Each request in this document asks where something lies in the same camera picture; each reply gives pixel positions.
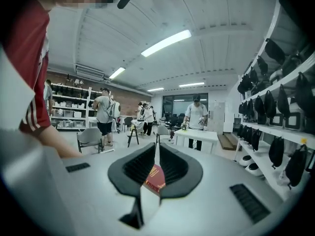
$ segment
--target ceiling light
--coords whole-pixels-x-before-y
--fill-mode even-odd
[[[198,82],[198,83],[191,83],[191,84],[185,84],[185,85],[179,85],[181,88],[182,87],[189,87],[189,86],[197,86],[197,85],[204,85],[204,82]]]
[[[189,37],[191,37],[191,32],[188,29],[184,30],[180,33],[177,33],[173,36],[170,36],[170,37],[160,41],[159,43],[155,44],[154,46],[151,46],[150,48],[148,48],[144,52],[142,52],[141,55],[143,55],[144,57],[147,57],[147,56],[163,49],[166,46],[169,46],[171,44],[174,44],[178,41],[181,41],[181,40],[189,38]]]
[[[109,78],[110,79],[114,79],[115,77],[117,77],[118,75],[120,75],[123,71],[125,71],[125,69],[123,67],[120,67],[116,72],[114,72]]]
[[[164,88],[155,88],[155,89],[150,89],[150,90],[148,90],[148,92],[159,91],[159,90],[164,90]]]

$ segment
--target brick wall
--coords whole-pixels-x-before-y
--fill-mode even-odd
[[[52,73],[48,72],[47,79],[51,80],[52,83],[63,83],[64,85],[71,86],[69,83],[66,82],[66,75],[64,74],[58,74],[58,73]],[[84,85],[82,88],[89,89],[89,87],[92,87],[92,90],[99,91],[100,88],[109,88],[111,90],[111,94],[114,96],[114,100],[118,101],[121,106],[121,115],[123,116],[134,116],[135,110],[138,107],[138,104],[140,101],[149,101],[151,102],[151,97],[145,96],[142,94],[138,94],[135,92],[126,91],[120,88],[115,88],[108,86],[106,84],[96,83],[84,80]]]

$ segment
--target black shorts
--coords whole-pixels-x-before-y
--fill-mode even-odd
[[[102,133],[102,136],[106,136],[108,133],[112,133],[112,123],[102,123],[102,122],[98,122],[97,123],[97,127],[100,130],[100,132]]]

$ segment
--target yellow tag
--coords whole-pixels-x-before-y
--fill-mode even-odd
[[[307,139],[306,138],[301,138],[301,144],[306,144],[307,143]]]

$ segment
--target ceiling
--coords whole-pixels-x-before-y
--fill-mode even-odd
[[[123,10],[56,7],[50,12],[49,70],[75,75],[75,65],[98,69],[115,83],[146,91],[205,82],[232,87],[259,50],[276,0],[131,0]],[[140,53],[189,29],[192,37],[145,58]]]

